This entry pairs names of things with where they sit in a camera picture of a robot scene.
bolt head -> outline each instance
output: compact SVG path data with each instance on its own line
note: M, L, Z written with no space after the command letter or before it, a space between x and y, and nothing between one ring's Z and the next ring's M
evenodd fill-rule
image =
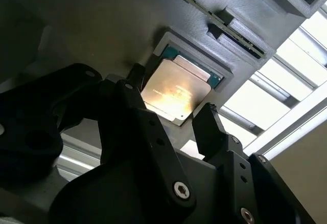
M266 160L263 156L261 156L261 155L259 155L258 158L259 158L259 159L261 160L261 162L263 162L264 164L267 162L267 160Z
M183 182L176 182L174 184L174 192L181 199L188 199L190 197L189 188Z
M232 138L232 140L233 140L236 144L239 144L239 142L240 142L239 139L237 139L237 138L234 137L234 136L232 136L231 138Z

black plastic part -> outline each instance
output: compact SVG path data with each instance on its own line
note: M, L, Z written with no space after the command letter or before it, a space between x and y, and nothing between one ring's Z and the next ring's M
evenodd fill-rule
M154 199L153 209L160 212L154 221L147 221L134 180L133 161L124 160L109 161L70 182L51 207L50 224L217 223L217 217L224 214L219 208L224 204L218 199L219 172L182 152L176 154L192 184L192 193L197 196L196 208L184 221L178 216L169 216L167 221L168 212L161 209L156 198L161 192L153 191L152 182L144 182L145 187L150 187L147 192Z
M104 113L99 116L101 163L108 166L111 162L131 162L148 223L172 218L183 221L195 208L196 198L157 114L146 110L138 88L129 81L118 81L106 98L107 108L103 107ZM116 119L108 117L109 113ZM188 199L175 194L176 182L187 186Z
M206 104L193 119L204 162L175 152L130 80L100 80L90 67L75 64L0 95L6 130L0 178L7 186L15 180L19 190L28 189L26 180L49 179L45 175L62 150L57 126L65 129L83 117L99 121L102 165L59 192L49 223L241 224L249 223L246 209L256 224L314 224L268 160L247 157L240 141L226 134L215 106ZM176 182L187 186L189 198L176 195ZM13 217L16 210L30 210L24 201L14 206Z
M138 88L141 92L144 88L144 76L145 76L145 67L139 63L135 63L132 69L130 70L127 80Z
M206 103L193 119L192 126L199 153L205 156L205 161L219 151L231 150L243 154L242 144L235 143L232 136L226 134L215 105Z
M27 181L47 174L62 151L55 106L100 80L92 68L74 64L1 94L0 179Z
M198 150L204 161L220 172L219 199L224 215L221 223L242 223L241 209L247 209L255 223L261 223L256 206L251 165L243 158L241 142L227 135L218 117L216 106L207 103L192 122Z
M265 224L314 224L314 220L294 196L271 163L252 154L248 161L252 168L255 197L260 218Z

wall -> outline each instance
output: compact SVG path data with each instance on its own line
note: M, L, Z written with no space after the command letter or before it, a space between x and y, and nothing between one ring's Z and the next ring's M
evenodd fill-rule
M272 164L316 223L327 223L327 122L276 156Z

robotic arm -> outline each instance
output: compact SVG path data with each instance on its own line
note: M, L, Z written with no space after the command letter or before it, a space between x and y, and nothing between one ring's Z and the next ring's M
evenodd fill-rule
M215 106L192 122L204 160L174 149L142 100L144 74L135 65L113 83L74 64L1 94L0 212L24 223L314 224ZM98 121L101 165L68 183L55 167L60 133L83 118Z

white panel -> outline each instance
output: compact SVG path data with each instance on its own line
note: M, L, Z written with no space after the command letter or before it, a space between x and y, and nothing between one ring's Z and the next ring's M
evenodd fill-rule
M259 72L299 101L303 100L312 92L309 87L272 59Z
M327 70L291 40L287 39L277 54L318 86L327 80Z
M290 110L250 81L246 81L225 106L263 130Z
M320 12L316 12L311 18L304 21L301 26L318 42L327 47L327 20Z
M253 140L255 140L256 136L254 134L243 129L239 125L233 123L231 120L228 120L227 118L221 115L219 115L219 118L226 132L238 138L241 141L243 148L250 144Z
M182 148L181 151L185 152L186 154L197 158L197 159L204 159L204 156L201 155L198 151L198 146L196 145L195 141L189 140Z

